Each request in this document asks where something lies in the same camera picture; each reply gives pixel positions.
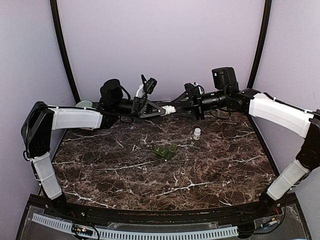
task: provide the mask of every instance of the lavender wall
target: lavender wall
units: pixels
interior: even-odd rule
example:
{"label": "lavender wall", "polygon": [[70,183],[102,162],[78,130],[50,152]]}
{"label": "lavender wall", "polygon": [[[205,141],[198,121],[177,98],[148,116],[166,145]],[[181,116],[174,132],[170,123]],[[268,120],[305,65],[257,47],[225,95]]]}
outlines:
{"label": "lavender wall", "polygon": [[[36,101],[74,104],[50,1],[1,1],[0,79],[0,233],[1,239],[13,240],[29,194],[39,189],[22,156],[21,126]],[[52,136],[53,151],[61,136]]]}
{"label": "lavender wall", "polygon": [[158,80],[153,100],[173,100],[211,69],[250,75],[264,0],[59,0],[64,38],[81,99],[98,101],[111,78],[135,94],[140,75]]}
{"label": "lavender wall", "polygon": [[[273,1],[255,89],[293,105],[320,109],[320,1]],[[280,171],[293,161],[303,139],[256,120]],[[312,239],[320,239],[320,169],[295,189]]]}

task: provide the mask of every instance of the black frame pole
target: black frame pole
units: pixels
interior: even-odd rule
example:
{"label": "black frame pole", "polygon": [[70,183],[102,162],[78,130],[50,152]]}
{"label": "black frame pole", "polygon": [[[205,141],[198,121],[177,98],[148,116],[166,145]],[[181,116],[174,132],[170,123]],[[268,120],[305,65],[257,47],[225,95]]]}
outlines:
{"label": "black frame pole", "polygon": [[265,45],[266,35],[267,35],[268,23],[269,23],[270,12],[271,12],[271,3],[272,3],[272,0],[265,0],[264,2],[264,10],[263,10],[260,35],[259,35],[258,45],[256,46],[256,52],[255,52],[255,56],[252,64],[249,81],[246,86],[247,88],[252,89],[256,80],[262,52]]}
{"label": "black frame pole", "polygon": [[75,101],[75,103],[79,103],[81,100],[80,100],[80,96],[79,96],[79,92],[78,92],[78,89],[76,86],[74,76],[72,74],[72,70],[71,70],[71,66],[70,66],[70,62],[69,62],[69,58],[68,58],[68,54],[67,54],[64,36],[62,33],[62,28],[61,28],[57,0],[50,0],[50,5],[51,5],[51,12],[52,12],[52,18],[53,18],[53,23],[54,23],[56,39],[58,41],[65,73],[68,78],[68,82],[69,82],[69,85],[70,85],[70,88],[72,91],[74,101]]}

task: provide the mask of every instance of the green object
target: green object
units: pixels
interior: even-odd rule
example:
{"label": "green object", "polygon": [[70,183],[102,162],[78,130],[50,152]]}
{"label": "green object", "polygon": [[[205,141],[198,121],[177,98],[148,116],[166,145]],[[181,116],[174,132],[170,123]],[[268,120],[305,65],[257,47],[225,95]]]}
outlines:
{"label": "green object", "polygon": [[177,149],[177,144],[173,143],[171,144],[170,148],[162,147],[162,146],[156,146],[153,150],[153,152],[162,157],[165,158],[166,160],[170,160],[175,156],[175,152]]}
{"label": "green object", "polygon": [[156,154],[156,155],[159,155],[160,153],[160,147],[159,146],[156,146],[153,150],[153,152]]}
{"label": "green object", "polygon": [[165,147],[160,147],[159,156],[164,157],[169,150]]}
{"label": "green object", "polygon": [[177,144],[172,143],[171,146],[170,146],[169,151],[174,153],[176,151],[176,149],[177,149]]}

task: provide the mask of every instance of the white connector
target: white connector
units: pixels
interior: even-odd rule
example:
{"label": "white connector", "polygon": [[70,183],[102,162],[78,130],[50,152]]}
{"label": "white connector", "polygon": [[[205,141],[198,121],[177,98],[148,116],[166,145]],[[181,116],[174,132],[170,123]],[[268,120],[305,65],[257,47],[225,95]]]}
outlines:
{"label": "white connector", "polygon": [[173,114],[177,111],[174,106],[170,106],[170,105],[162,106],[161,108],[163,108],[165,110],[165,114],[163,114],[161,116]]}

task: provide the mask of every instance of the black camera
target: black camera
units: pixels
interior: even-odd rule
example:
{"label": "black camera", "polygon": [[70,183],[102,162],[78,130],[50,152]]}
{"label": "black camera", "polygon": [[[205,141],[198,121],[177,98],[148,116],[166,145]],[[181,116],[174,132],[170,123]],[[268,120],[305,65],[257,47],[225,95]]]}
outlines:
{"label": "black camera", "polygon": [[111,79],[104,83],[100,88],[101,103],[104,108],[108,108],[115,103],[118,103],[123,97],[122,86],[118,79]]}
{"label": "black camera", "polygon": [[239,86],[232,67],[221,67],[212,70],[214,87],[223,90],[224,94],[230,96],[239,92]]}

